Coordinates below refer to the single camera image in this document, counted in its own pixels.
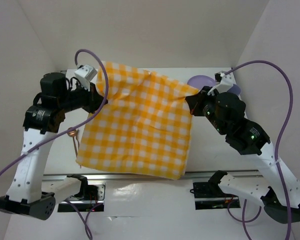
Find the purple plastic plate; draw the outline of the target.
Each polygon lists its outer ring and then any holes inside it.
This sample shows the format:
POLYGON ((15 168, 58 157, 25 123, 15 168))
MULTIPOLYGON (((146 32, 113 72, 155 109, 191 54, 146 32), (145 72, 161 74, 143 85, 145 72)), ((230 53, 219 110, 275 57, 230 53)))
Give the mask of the purple plastic plate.
POLYGON ((204 86, 213 87, 216 85, 216 81, 206 75, 195 75, 191 77, 187 84, 197 89, 202 89, 204 86))

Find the yellow white checkered cloth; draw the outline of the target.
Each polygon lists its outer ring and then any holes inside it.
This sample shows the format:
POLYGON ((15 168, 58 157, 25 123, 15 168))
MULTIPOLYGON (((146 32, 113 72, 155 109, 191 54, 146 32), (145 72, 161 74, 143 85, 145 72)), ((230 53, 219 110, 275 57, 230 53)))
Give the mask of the yellow white checkered cloth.
POLYGON ((96 78, 107 104, 88 122, 76 162, 103 172, 179 179, 186 171, 198 90, 154 71, 105 62, 96 78))

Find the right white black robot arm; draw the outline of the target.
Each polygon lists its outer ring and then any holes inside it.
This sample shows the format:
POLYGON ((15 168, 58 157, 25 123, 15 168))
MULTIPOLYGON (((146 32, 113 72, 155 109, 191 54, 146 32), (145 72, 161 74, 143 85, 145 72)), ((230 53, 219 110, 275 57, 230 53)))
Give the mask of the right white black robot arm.
POLYGON ((236 94, 217 90, 209 94, 210 90, 211 87, 205 86, 185 98, 190 114, 206 117, 231 148, 254 162, 263 177, 244 182, 218 170, 208 181, 210 194, 246 198, 281 224, 300 222, 300 181, 275 156, 275 147, 263 128, 245 118, 246 104, 236 94))

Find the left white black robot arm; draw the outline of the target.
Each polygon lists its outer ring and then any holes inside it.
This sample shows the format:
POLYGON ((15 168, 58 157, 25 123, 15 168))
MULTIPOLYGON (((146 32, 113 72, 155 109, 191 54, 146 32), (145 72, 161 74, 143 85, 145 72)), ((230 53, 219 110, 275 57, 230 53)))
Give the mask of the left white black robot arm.
POLYGON ((0 212, 47 220, 55 206, 70 196, 83 200, 97 190, 89 186, 86 177, 70 174, 47 192, 42 191, 47 159, 53 141, 62 136, 59 128, 66 113, 84 109, 95 117, 108 102, 92 83, 95 76, 95 72, 76 71, 68 79, 63 73, 52 72, 40 80, 41 91, 25 113, 21 155, 14 161, 17 169, 8 191, 0 196, 0 212))

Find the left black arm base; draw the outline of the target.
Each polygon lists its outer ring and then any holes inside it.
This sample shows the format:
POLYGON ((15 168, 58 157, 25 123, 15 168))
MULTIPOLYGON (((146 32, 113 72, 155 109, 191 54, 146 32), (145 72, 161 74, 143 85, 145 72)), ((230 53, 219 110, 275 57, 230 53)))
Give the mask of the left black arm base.
POLYGON ((68 174, 66 180, 76 179, 80 181, 80 187, 77 192, 70 195, 66 201, 58 205, 59 213, 72 213, 75 209, 67 201, 72 203, 79 212, 87 213, 104 211, 104 199, 106 185, 104 183, 89 183, 88 178, 79 174, 68 174))

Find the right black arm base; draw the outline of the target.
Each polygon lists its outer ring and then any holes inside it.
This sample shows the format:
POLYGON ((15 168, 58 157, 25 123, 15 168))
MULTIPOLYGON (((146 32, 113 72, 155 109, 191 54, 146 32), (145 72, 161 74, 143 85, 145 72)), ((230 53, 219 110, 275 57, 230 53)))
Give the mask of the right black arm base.
POLYGON ((205 182, 193 182, 189 192, 194 196, 196 210, 217 210, 241 207, 239 197, 233 194, 224 193, 219 183, 221 178, 226 176, 226 171, 218 170, 205 182))

